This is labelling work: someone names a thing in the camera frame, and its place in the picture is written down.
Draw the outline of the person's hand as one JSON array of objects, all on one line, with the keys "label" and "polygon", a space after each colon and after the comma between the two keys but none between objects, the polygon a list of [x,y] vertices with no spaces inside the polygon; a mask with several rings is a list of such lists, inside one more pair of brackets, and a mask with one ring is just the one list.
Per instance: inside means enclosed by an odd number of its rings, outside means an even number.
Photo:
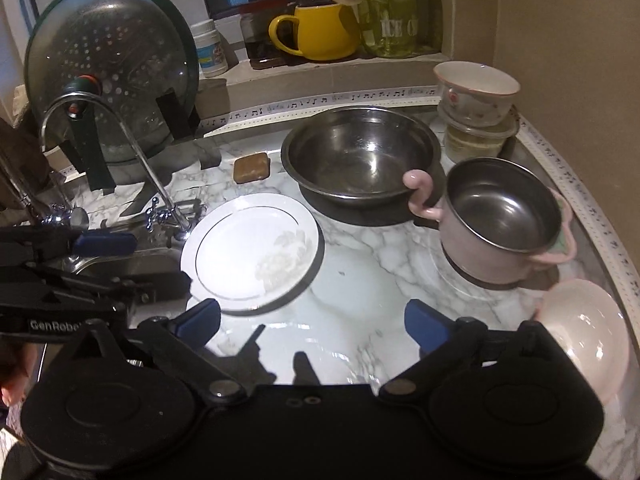
[{"label": "person's hand", "polygon": [[8,408],[23,399],[37,359],[36,344],[16,339],[2,339],[1,400]]}]

